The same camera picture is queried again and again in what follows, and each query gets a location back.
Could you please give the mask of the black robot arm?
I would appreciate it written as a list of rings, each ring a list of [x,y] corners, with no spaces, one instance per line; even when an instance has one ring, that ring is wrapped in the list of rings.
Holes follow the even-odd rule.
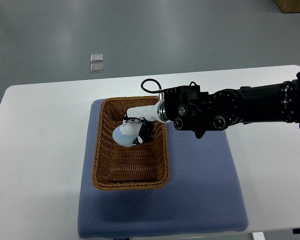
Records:
[[[145,143],[153,123],[172,122],[178,131],[192,131],[197,139],[207,131],[223,131],[238,123],[298,123],[300,129],[300,72],[296,79],[259,87],[242,86],[213,94],[195,82],[157,90],[163,98],[154,105],[129,108],[123,125],[136,125],[133,144]]]

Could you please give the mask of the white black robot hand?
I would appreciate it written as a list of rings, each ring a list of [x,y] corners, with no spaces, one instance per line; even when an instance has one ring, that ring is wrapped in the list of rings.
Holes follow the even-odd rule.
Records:
[[[124,124],[141,124],[138,136],[133,141],[134,145],[141,145],[149,140],[153,131],[152,122],[163,122],[159,114],[160,104],[161,102],[157,102],[155,105],[132,107],[126,111]]]

